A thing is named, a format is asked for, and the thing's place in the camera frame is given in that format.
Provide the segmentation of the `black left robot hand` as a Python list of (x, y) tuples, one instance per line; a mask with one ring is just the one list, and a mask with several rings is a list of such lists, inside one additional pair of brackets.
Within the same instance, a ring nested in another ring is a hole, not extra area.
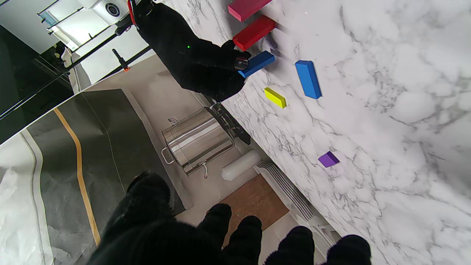
[[(223, 248), (232, 211), (216, 204), (197, 226), (179, 222), (170, 208), (170, 190), (154, 172), (142, 172), (128, 186), (107, 222), (87, 265), (257, 265), (261, 220), (246, 216)], [(296, 226), (264, 265), (313, 265), (312, 232)], [(347, 235), (333, 245), (323, 265), (371, 265), (371, 248), (361, 236)]]

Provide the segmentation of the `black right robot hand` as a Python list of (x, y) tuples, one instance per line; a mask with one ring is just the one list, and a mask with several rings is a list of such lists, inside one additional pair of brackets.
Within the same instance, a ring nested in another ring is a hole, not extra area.
[(242, 90), (251, 54), (235, 48), (232, 40), (218, 46), (199, 38), (176, 10), (164, 3), (128, 2), (134, 25), (183, 89), (217, 102)]

